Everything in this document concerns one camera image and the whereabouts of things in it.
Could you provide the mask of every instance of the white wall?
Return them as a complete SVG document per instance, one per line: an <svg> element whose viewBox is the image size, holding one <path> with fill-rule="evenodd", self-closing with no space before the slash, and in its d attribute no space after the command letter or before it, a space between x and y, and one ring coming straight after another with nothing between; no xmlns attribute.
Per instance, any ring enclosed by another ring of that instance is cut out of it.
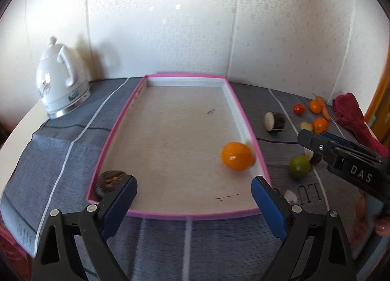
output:
<svg viewBox="0 0 390 281"><path fill-rule="evenodd" d="M389 21L376 0L13 0L0 19L9 128L37 100L34 72L51 35L77 48L91 79L221 74L306 97L352 92L365 111Z"/></svg>

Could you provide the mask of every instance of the pink edge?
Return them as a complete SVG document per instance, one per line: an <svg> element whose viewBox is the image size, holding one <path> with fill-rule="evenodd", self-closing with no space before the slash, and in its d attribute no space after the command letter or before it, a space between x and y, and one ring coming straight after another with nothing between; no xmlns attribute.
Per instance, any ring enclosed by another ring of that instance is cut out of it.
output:
<svg viewBox="0 0 390 281"><path fill-rule="evenodd" d="M252 126L250 125L248 118L246 117L246 114L233 90L231 87L229 81L225 76L221 75L210 75L210 74L191 74L191 73L160 73L160 74L147 74L145 75L134 91L131 93L129 99L127 100L126 104L124 105L122 111L120 112L118 118L115 121L114 127L110 131L110 134L108 135L108 138L106 140L106 143L103 146L103 150L100 154L100 157L98 159L98 162L96 164L94 173L92 175L91 183L88 188L87 193L87 201L91 204L98 204L98 201L93 200L94 197L94 184L96 182L96 179L99 175L99 171L102 167L102 164L104 162L104 159L107 155L108 149L110 147L110 144L112 142L112 139L114 138L114 135L116 131L118 130L118 127L120 125L120 122L122 121L127 109L131 105L131 103L134 101L135 96L138 94L138 92L141 90L141 88L144 86L148 78L156 78L156 77L198 77L198 78L219 78L225 82L227 85L229 92L233 95L234 101L236 106L238 107L241 116L244 119L244 122L246 124L246 127L248 128L248 131L250 133L251 140L253 142L253 146L255 149L255 155L257 159L260 162L261 168L263 169L263 176L272 187L271 179L268 174L267 166L265 164L263 155L261 153L259 144L257 142L257 139L255 137L255 134L253 133ZM135 211L129 209L126 213L127 216L132 217L139 217L139 218L145 218L145 219L160 219L160 220L166 220L166 221L185 221L185 220L196 220L196 221L205 221L205 220L216 220L216 219L232 219L232 218L239 218L239 217L246 217L246 216L252 216L252 215L258 215L260 214L259 208L252 208L248 210L240 210L240 211L231 211L231 212L224 212L224 213L211 213L211 214L169 214L169 213L155 213L155 212L148 212L148 211Z"/></svg>

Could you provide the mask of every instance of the orange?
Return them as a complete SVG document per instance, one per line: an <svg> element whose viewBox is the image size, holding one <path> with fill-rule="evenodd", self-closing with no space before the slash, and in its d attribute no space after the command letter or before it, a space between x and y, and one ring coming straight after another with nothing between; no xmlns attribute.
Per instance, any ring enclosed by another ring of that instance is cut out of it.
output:
<svg viewBox="0 0 390 281"><path fill-rule="evenodd" d="M313 121L313 131L320 134L323 131L328 131L329 123L324 117L318 117Z"/></svg>
<svg viewBox="0 0 390 281"><path fill-rule="evenodd" d="M312 113L321 113L322 112L322 104L318 100L312 100L309 103L309 109Z"/></svg>
<svg viewBox="0 0 390 281"><path fill-rule="evenodd" d="M240 142L229 142L223 147L221 158L228 168L236 171L249 168L254 161L252 151Z"/></svg>

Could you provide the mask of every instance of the blue gripper pad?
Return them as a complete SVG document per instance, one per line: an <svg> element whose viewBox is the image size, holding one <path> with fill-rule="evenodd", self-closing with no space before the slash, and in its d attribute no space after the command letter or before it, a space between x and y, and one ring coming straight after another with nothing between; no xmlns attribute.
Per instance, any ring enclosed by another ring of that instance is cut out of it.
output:
<svg viewBox="0 0 390 281"><path fill-rule="evenodd" d="M330 140L333 140L333 141L336 141L338 143L340 143L341 145L345 146L345 147L348 147L348 148L352 148L350 142L348 140L345 140L341 137L338 137L332 133L328 133L326 131L323 131L321 132L321 136L324 136L324 137L327 137L328 139Z"/></svg>
<svg viewBox="0 0 390 281"><path fill-rule="evenodd" d="M284 242L288 235L287 218L291 216L289 203L276 193L262 176L252 180L251 191L272 235Z"/></svg>
<svg viewBox="0 0 390 281"><path fill-rule="evenodd" d="M110 208L106 211L103 217L104 226L103 230L101 231L101 236L104 240L114 236L118 231L121 222L123 221L131 203L135 198L135 195L137 194L137 189L137 180L134 176L132 176L117 195L116 199L114 199ZM99 205L101 205L101 207L104 207L102 202L104 202L104 199L108 197L109 194L107 194L100 202Z"/></svg>

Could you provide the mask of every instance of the kettle base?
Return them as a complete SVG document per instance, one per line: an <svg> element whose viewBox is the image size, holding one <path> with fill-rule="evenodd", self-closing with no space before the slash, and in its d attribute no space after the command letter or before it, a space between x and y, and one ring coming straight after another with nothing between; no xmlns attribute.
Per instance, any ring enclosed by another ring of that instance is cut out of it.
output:
<svg viewBox="0 0 390 281"><path fill-rule="evenodd" d="M83 102L85 102L90 95L91 95L91 92L89 91L89 88L88 88L88 90L72 105L70 105L64 109L61 109L59 111L56 111L55 113L48 113L49 119L60 118L64 115L66 115L67 113L70 113L71 111L78 108Z"/></svg>

